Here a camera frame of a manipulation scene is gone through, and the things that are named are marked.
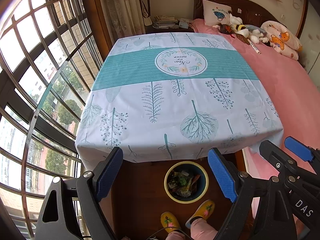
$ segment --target pillow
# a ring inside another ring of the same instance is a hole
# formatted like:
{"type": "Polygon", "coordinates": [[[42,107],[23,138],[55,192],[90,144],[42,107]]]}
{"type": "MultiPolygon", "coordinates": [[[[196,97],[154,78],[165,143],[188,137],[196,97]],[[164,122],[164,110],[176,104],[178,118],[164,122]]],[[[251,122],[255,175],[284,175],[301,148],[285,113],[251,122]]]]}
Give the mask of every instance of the pillow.
{"type": "Polygon", "coordinates": [[[230,24],[229,12],[231,7],[228,5],[223,5],[215,2],[210,2],[208,0],[202,0],[203,3],[203,14],[204,14],[204,24],[207,26],[214,26],[219,23],[230,24]]]}

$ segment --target rolled blanket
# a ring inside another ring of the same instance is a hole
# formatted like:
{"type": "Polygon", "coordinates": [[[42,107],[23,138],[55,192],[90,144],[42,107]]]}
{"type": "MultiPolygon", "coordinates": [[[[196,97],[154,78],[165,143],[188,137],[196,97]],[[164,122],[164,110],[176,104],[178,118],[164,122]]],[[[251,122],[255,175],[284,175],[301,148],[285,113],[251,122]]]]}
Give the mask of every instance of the rolled blanket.
{"type": "Polygon", "coordinates": [[[281,55],[298,60],[297,51],[302,50],[302,45],[299,39],[294,36],[281,23],[267,21],[262,24],[261,28],[267,32],[267,37],[270,42],[274,43],[274,49],[281,55]]]}

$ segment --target yellow slipper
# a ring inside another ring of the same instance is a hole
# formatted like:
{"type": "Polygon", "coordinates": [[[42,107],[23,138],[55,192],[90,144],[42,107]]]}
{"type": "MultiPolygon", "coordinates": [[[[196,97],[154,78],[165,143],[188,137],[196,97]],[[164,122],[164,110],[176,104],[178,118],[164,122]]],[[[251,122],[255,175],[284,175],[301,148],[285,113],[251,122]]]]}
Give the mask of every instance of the yellow slipper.
{"type": "Polygon", "coordinates": [[[203,219],[207,220],[211,214],[214,211],[215,203],[208,199],[204,201],[196,210],[196,212],[192,215],[191,218],[186,222],[186,227],[191,228],[190,220],[193,219],[194,217],[202,217],[203,219]]]}
{"type": "Polygon", "coordinates": [[[181,229],[177,218],[171,212],[167,211],[161,214],[161,224],[164,228],[166,227],[175,227],[175,228],[166,228],[168,233],[177,230],[177,228],[181,229]]]}

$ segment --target orange bear print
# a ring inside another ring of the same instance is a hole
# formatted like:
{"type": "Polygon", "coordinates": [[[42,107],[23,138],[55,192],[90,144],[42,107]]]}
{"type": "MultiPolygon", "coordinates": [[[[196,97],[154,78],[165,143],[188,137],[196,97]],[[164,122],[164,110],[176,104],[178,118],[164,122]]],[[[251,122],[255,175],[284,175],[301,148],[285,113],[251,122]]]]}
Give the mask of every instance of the orange bear print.
{"type": "Polygon", "coordinates": [[[288,32],[285,33],[280,33],[279,38],[283,41],[286,42],[290,39],[290,34],[288,32]]]}
{"type": "Polygon", "coordinates": [[[281,39],[279,39],[278,37],[271,35],[271,42],[276,44],[276,46],[278,46],[281,50],[284,50],[284,43],[283,41],[281,41],[281,39]]]}

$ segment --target curtain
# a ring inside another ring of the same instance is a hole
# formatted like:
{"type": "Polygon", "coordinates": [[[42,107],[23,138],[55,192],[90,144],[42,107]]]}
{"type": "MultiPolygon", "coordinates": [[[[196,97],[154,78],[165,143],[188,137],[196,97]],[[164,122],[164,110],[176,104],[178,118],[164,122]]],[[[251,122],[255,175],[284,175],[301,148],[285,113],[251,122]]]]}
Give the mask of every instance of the curtain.
{"type": "Polygon", "coordinates": [[[119,38],[145,34],[139,0],[101,0],[112,43],[119,38]]]}

